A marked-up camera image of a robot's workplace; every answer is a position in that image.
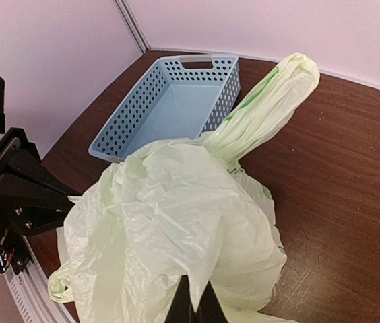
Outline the light green plastic bag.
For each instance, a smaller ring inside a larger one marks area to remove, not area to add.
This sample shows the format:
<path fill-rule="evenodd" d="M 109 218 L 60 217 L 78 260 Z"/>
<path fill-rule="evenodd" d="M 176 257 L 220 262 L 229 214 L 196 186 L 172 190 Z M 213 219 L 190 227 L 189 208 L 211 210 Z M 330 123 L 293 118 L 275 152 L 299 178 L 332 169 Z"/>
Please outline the light green plastic bag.
<path fill-rule="evenodd" d="M 187 275 L 193 314 L 210 282 L 228 322 L 276 322 L 261 309 L 287 256 L 270 192 L 239 160 L 276 135 L 319 80 L 313 60 L 289 55 L 215 131 L 147 144 L 105 169 L 72 199 L 49 298 L 74 303 L 81 322 L 164 322 Z"/>

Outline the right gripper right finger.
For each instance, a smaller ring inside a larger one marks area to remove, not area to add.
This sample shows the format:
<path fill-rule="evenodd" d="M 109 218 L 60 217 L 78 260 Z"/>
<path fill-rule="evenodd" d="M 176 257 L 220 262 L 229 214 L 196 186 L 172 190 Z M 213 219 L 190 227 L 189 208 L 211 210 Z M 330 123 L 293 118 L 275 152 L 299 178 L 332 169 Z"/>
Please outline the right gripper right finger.
<path fill-rule="evenodd" d="M 199 307 L 194 312 L 193 322 L 228 323 L 210 282 L 203 292 Z"/>

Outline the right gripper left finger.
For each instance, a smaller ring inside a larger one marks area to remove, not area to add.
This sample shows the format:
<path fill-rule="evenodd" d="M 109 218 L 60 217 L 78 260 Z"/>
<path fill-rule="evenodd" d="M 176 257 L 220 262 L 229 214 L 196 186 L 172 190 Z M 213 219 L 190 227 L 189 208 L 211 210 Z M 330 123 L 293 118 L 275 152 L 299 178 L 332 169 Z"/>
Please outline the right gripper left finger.
<path fill-rule="evenodd" d="M 189 279 L 183 275 L 179 281 L 165 323 L 193 322 L 193 306 L 190 300 Z"/>

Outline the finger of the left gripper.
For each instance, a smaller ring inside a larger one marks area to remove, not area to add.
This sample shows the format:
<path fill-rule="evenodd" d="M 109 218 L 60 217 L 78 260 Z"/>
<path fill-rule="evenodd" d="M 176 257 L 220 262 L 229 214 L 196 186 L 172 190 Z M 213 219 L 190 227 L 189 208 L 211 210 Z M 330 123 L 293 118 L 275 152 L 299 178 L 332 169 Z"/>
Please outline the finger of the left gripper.
<path fill-rule="evenodd" d="M 0 160 L 0 199 L 67 202 L 80 193 L 62 183 L 29 151 L 11 146 Z"/>
<path fill-rule="evenodd" d="M 6 207 L 10 228 L 22 236 L 38 234 L 62 227 L 64 220 L 74 206 L 67 197 L 62 201 L 16 201 Z"/>

